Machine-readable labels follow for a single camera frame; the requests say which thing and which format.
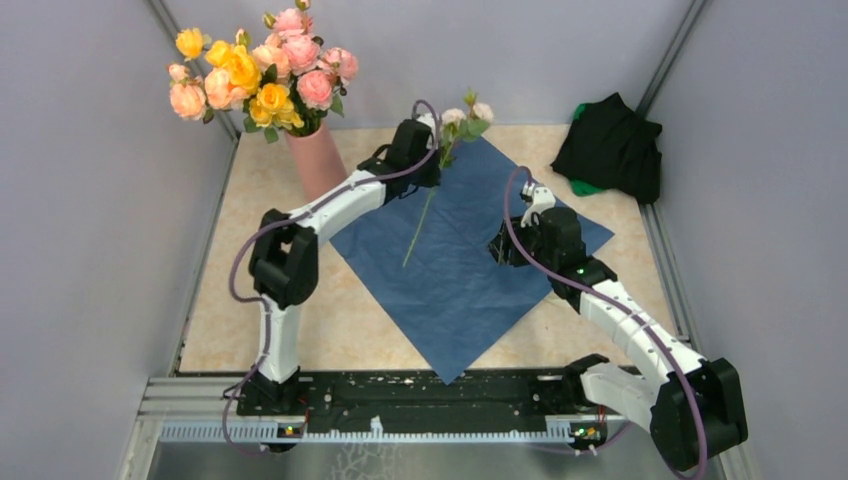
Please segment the small yellow pink flower bouquet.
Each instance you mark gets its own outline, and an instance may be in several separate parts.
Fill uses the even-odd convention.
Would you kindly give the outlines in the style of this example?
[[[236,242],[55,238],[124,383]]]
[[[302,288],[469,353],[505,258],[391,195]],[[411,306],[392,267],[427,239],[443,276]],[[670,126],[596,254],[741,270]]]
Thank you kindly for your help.
[[[183,56],[183,61],[178,64],[188,67],[188,60],[199,60],[202,66],[208,68],[206,75],[194,75],[189,71],[191,77],[206,77],[214,67],[222,67],[229,72],[231,81],[236,86],[242,87],[248,92],[248,98],[241,108],[216,111],[215,114],[241,112],[245,132],[260,132],[269,143],[278,141],[282,131],[266,125],[270,121],[270,115],[259,103],[258,94],[260,93],[262,73],[249,55],[249,42],[245,31],[239,31],[236,35],[236,41],[231,43],[224,40],[212,41],[208,35],[198,28],[183,29],[176,36],[175,46]]]

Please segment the pale pink rose stem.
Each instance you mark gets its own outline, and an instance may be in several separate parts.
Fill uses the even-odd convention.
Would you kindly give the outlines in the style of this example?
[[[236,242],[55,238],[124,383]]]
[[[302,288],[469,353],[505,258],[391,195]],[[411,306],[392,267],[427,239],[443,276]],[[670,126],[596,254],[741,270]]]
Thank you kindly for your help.
[[[283,36],[272,30],[261,44],[249,51],[259,71],[266,75],[271,69],[275,73],[273,78],[278,81],[287,79],[291,74],[289,58],[283,49],[283,43]]]

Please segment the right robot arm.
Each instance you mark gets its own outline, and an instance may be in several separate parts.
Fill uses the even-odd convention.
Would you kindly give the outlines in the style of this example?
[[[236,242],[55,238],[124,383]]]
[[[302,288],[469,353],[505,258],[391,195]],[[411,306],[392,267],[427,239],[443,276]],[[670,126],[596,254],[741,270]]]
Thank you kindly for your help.
[[[741,382],[726,359],[710,361],[638,306],[618,275],[588,254],[567,207],[505,216],[489,251],[500,265],[531,265],[553,292],[598,326],[632,361],[630,373],[595,355],[570,366],[563,398],[576,412],[609,407],[639,426],[680,479],[700,479],[709,459],[748,438]]]

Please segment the blue wrapping paper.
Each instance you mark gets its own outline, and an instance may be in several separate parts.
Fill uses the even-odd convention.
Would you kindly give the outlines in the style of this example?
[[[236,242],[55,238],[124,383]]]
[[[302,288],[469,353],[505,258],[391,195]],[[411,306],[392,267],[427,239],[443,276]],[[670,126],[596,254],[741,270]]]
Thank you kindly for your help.
[[[469,367],[563,365],[610,344],[554,295],[531,266],[497,264],[487,246],[503,202],[524,207],[508,177],[529,167],[569,199],[550,165],[560,134],[499,130],[462,145],[437,189],[406,268],[402,262],[427,196],[418,192],[372,212],[322,251],[319,310],[327,368],[430,368],[451,381]]]

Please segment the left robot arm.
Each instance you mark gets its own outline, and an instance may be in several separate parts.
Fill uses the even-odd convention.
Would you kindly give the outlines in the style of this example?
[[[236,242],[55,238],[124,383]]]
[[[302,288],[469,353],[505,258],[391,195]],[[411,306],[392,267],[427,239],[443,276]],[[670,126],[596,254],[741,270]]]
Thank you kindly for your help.
[[[293,415],[299,409],[301,309],[318,284],[319,251],[363,215],[435,184],[438,127],[430,114],[405,119],[392,141],[338,186],[291,212],[266,212],[248,262],[262,302],[261,345],[256,370],[237,394],[239,415]]]

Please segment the white rose stem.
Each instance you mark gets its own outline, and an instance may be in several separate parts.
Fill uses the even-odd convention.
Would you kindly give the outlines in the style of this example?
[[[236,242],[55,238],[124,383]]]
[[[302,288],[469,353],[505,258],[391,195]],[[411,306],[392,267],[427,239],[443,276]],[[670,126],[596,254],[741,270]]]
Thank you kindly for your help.
[[[423,229],[431,202],[440,185],[441,173],[450,168],[456,160],[455,148],[463,142],[470,143],[478,140],[494,123],[495,115],[490,105],[480,102],[478,95],[473,89],[469,89],[463,96],[463,108],[449,108],[440,115],[432,112],[418,113],[418,107],[412,110],[413,117],[429,125],[434,133],[439,135],[439,152],[435,163],[428,164],[420,169],[422,175],[419,177],[423,185],[428,189],[427,196],[422,207],[421,215],[416,225],[415,233],[407,248],[402,262],[406,268]]]

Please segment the peach rose stem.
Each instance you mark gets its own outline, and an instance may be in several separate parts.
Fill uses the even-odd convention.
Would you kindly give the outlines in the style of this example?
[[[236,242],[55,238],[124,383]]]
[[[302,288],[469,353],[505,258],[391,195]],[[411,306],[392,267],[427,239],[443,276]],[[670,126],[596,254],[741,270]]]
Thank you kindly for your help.
[[[206,76],[191,77],[187,66],[172,63],[169,100],[174,113],[183,120],[209,122],[216,111],[241,108],[248,92],[231,81],[222,67],[214,67]]]

